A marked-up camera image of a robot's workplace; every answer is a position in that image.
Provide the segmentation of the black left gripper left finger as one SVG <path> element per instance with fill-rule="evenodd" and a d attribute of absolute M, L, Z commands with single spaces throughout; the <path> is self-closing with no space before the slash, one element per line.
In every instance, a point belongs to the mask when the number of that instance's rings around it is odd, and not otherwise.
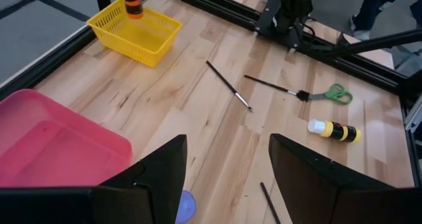
<path fill-rule="evenodd" d="M 179 134 L 98 186 L 0 188 L 0 224 L 174 224 L 186 166 Z"/>

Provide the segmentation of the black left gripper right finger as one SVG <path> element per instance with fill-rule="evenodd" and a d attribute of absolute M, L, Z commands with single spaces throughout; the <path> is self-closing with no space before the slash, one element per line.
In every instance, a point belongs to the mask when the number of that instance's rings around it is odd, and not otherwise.
<path fill-rule="evenodd" d="M 272 169 L 293 224 L 422 224 L 422 188 L 395 188 L 281 134 Z"/>

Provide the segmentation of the purple paint bottle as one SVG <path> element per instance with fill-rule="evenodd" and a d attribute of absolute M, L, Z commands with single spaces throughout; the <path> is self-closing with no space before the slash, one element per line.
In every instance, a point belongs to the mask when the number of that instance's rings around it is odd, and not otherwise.
<path fill-rule="evenodd" d="M 195 197 L 188 190 L 183 190 L 181 193 L 175 224 L 186 224 L 194 217 L 195 212 Z"/>

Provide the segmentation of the black paintbrush tan tip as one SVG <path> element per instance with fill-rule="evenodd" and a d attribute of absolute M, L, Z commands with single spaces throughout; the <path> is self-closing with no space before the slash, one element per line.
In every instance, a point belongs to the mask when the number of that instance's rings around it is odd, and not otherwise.
<path fill-rule="evenodd" d="M 268 203 L 268 206 L 270 208 L 271 214 L 272 214 L 272 216 L 273 216 L 276 224 L 281 224 L 281 221 L 280 221 L 280 219 L 278 217 L 278 214 L 276 213 L 276 210 L 274 208 L 274 205 L 273 205 L 273 203 L 272 203 L 272 201 L 270 199 L 270 195 L 269 195 L 269 193 L 268 193 L 268 191 L 267 191 L 267 189 L 266 189 L 266 187 L 265 187 L 265 185 L 264 185 L 263 182 L 260 183 L 260 187 L 261 187 L 261 190 L 262 190 L 262 192 L 264 194 L 264 197 L 266 198 L 266 201 Z"/>

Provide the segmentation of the yellow paint bottle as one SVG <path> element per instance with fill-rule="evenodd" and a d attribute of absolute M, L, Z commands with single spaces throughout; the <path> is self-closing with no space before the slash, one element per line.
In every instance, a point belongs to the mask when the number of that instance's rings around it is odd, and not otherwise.
<path fill-rule="evenodd" d="M 353 126 L 342 125 L 332 121 L 311 119 L 307 130 L 324 138 L 332 138 L 341 142 L 358 142 L 362 138 L 362 132 Z"/>

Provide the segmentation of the green handled scissors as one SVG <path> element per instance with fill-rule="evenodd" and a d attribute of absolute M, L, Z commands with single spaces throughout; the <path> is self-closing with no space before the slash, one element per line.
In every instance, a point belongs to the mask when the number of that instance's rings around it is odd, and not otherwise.
<path fill-rule="evenodd" d="M 311 94 L 310 100 L 327 99 L 340 105 L 348 105 L 353 100 L 353 95 L 347 91 L 341 84 L 333 84 L 330 88 L 321 94 Z"/>

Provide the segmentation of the black paintbrush black bristles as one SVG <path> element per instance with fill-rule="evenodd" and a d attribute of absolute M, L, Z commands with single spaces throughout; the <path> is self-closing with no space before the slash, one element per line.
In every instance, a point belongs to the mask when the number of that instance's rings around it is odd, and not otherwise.
<path fill-rule="evenodd" d="M 269 87 L 271 87 L 271 88 L 273 88 L 273 89 L 277 89 L 277 90 L 279 90 L 279 91 L 283 91 L 283 92 L 285 92 L 285 93 L 291 94 L 291 95 L 293 95 L 293 96 L 297 97 L 300 101 L 309 101 L 309 96 L 310 96 L 310 93 L 305 92 L 305 91 L 303 91 L 303 90 L 299 90 L 299 91 L 288 90 L 288 89 L 283 88 L 283 87 L 281 87 L 281 86 L 277 86 L 277 85 L 275 85 L 275 84 L 271 84 L 271 83 L 269 83 L 269 82 L 265 82 L 265 81 L 263 81 L 263 80 L 260 80 L 260 79 L 254 78 L 254 77 L 249 76 L 249 75 L 245 75 L 244 77 L 245 77 L 245 78 L 248 78 L 248 79 L 250 79 L 250 80 L 253 80 L 253 81 L 255 81 L 255 82 L 258 82 L 258 83 L 264 84 L 264 85 L 266 85 L 266 86 L 269 86 Z"/>

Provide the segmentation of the thin black paintbrush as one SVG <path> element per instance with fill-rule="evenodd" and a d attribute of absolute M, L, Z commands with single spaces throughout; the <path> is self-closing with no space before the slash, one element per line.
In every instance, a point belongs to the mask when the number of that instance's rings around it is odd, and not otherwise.
<path fill-rule="evenodd" d="M 253 112 L 253 108 L 247 103 L 247 101 L 240 95 L 240 93 L 223 77 L 223 75 L 212 65 L 210 61 L 207 61 L 206 64 L 215 72 L 217 77 L 231 90 L 234 96 L 248 108 L 250 112 Z"/>

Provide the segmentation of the orange paint bottle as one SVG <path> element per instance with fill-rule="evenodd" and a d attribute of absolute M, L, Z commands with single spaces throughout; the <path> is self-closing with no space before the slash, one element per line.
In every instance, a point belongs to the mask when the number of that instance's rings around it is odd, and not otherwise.
<path fill-rule="evenodd" d="M 143 16 L 142 0 L 125 0 L 125 8 L 128 17 L 140 19 Z"/>

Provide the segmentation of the pink plastic tray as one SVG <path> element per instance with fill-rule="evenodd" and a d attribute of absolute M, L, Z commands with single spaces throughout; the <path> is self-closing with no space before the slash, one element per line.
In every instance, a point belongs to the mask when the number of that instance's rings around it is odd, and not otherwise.
<path fill-rule="evenodd" d="M 126 138 L 35 90 L 0 101 L 0 188 L 95 186 L 132 155 Z"/>

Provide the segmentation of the yellow plastic basket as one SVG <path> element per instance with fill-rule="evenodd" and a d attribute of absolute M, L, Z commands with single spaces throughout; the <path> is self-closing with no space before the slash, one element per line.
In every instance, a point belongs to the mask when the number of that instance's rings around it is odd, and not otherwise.
<path fill-rule="evenodd" d="M 155 67 L 173 46 L 182 24 L 145 7 L 131 19 L 124 0 L 115 0 L 91 17 L 87 25 L 105 46 L 148 67 Z"/>

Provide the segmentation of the black triangular plastic piece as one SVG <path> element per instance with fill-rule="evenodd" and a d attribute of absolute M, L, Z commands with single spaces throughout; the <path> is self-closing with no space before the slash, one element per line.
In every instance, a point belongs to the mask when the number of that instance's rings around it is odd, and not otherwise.
<path fill-rule="evenodd" d="M 336 39 L 336 45 L 339 47 L 346 47 L 349 45 L 349 41 L 346 39 L 345 34 L 340 32 Z"/>

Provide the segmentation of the person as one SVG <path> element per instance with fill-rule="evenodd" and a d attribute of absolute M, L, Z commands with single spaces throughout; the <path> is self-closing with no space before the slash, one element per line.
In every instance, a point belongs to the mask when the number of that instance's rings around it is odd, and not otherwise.
<path fill-rule="evenodd" d="M 352 36 L 360 41 L 368 40 L 377 16 L 395 0 L 363 0 L 358 14 L 350 18 Z"/>

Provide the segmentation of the black aluminium frame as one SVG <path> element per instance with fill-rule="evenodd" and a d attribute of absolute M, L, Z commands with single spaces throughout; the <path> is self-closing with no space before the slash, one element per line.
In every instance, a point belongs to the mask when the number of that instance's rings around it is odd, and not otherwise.
<path fill-rule="evenodd" d="M 287 40 L 276 36 L 271 30 L 258 29 L 258 24 L 268 16 L 268 12 L 259 13 L 252 8 L 236 3 L 234 0 L 175 0 L 178 3 L 215 16 L 223 22 L 230 22 L 243 28 L 248 33 L 256 33 L 259 40 L 274 43 L 284 50 L 293 49 Z M 10 77 L 0 85 L 0 100 L 13 92 L 33 88 L 53 74 L 74 55 L 94 41 L 94 32 L 84 26 L 73 36 L 59 43 L 40 59 L 30 63 L 22 72 Z M 402 116 L 410 114 L 410 106 L 415 105 L 415 96 L 422 93 L 422 86 L 417 80 L 422 79 L 422 70 L 410 77 L 400 76 L 390 69 L 384 69 L 380 63 L 361 55 L 346 55 L 338 58 L 328 58 L 320 52 L 312 52 L 305 46 L 295 47 L 296 52 L 309 58 L 311 63 L 320 63 L 325 67 L 332 67 L 339 72 L 379 88 L 383 92 L 395 95 L 400 101 Z"/>

